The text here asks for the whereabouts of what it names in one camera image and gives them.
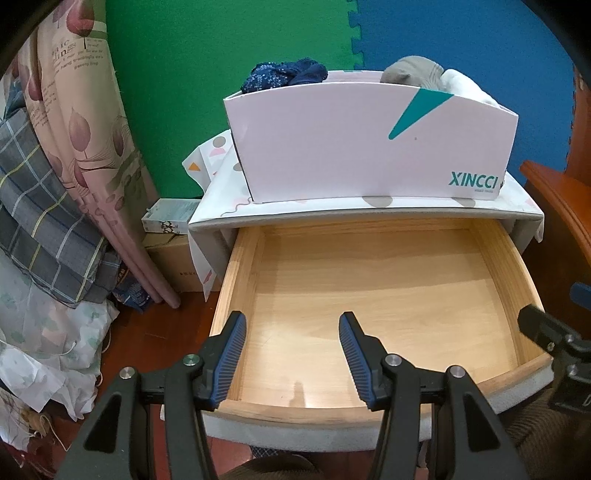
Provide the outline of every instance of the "wall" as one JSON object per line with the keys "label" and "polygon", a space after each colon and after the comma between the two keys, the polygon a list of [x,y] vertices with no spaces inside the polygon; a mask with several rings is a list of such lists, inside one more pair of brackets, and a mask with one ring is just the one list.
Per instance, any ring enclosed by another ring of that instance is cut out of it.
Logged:
{"label": "wall", "polygon": [[107,23],[129,124],[165,197],[201,194],[181,162],[226,128],[222,98],[254,65],[304,56],[378,70],[430,57],[519,114],[518,180],[525,159],[566,166],[572,63],[521,0],[107,0]]}

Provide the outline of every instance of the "teal stripe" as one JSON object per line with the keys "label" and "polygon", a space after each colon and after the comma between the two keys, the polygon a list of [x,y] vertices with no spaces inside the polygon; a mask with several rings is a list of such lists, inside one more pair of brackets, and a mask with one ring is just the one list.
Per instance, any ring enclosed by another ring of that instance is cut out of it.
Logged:
{"label": "teal stripe", "polygon": [[394,125],[394,128],[388,135],[390,140],[394,140],[402,132],[404,132],[413,123],[420,120],[430,111],[435,110],[439,105],[448,100],[453,95],[447,92],[439,92],[438,90],[428,90],[421,88],[415,94],[413,99],[402,112],[402,115]]}

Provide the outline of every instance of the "screw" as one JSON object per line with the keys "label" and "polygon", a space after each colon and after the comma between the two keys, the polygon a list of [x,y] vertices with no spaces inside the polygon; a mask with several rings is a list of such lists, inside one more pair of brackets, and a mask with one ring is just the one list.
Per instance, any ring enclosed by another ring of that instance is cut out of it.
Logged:
{"label": "screw", "polygon": [[566,373],[569,377],[574,377],[578,372],[579,372],[579,369],[574,364],[566,367]]}
{"label": "screw", "polygon": [[449,369],[449,372],[452,374],[453,377],[461,378],[466,375],[466,371],[460,367],[459,365],[454,365]]}
{"label": "screw", "polygon": [[135,375],[135,368],[134,367],[123,367],[121,370],[119,370],[119,376],[123,380],[129,380],[134,375]]}
{"label": "screw", "polygon": [[397,367],[402,363],[402,358],[399,355],[396,355],[395,353],[389,353],[384,358],[384,361],[391,367]]}
{"label": "screw", "polygon": [[190,353],[183,357],[183,364],[187,365],[187,367],[193,367],[197,365],[201,359],[196,353]]}

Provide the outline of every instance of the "small white box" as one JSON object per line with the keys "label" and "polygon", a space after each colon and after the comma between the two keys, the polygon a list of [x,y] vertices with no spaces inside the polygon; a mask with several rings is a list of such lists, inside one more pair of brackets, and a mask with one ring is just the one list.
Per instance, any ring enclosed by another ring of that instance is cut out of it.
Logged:
{"label": "small white box", "polygon": [[329,72],[224,99],[255,203],[399,196],[493,200],[517,114],[444,92]]}
{"label": "small white box", "polygon": [[142,217],[144,231],[149,233],[177,233],[187,235],[189,220],[200,200],[160,199]]}

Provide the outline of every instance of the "reddish brown floor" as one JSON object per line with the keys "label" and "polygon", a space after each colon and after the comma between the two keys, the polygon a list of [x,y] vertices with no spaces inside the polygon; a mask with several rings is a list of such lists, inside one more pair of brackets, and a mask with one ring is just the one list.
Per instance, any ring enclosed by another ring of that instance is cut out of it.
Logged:
{"label": "reddish brown floor", "polygon": [[[129,308],[122,309],[111,328],[111,345],[103,355],[103,384],[99,395],[123,367],[133,366],[139,372],[149,372],[169,367],[183,355],[198,351],[209,335],[217,297],[217,293],[212,293],[205,303],[202,293],[184,293],[181,294],[181,307],[177,310],[165,304],[153,305],[144,314]],[[164,422],[160,420],[159,407],[152,408],[151,417],[157,478],[170,480]],[[55,418],[54,423],[66,446],[69,445],[80,423],[59,418]],[[247,445],[209,439],[209,446],[218,475],[251,458]],[[59,466],[63,457],[63,450],[55,445],[55,467]],[[369,472],[373,452],[315,453],[309,454],[309,458],[324,472],[327,480],[362,480]]]}

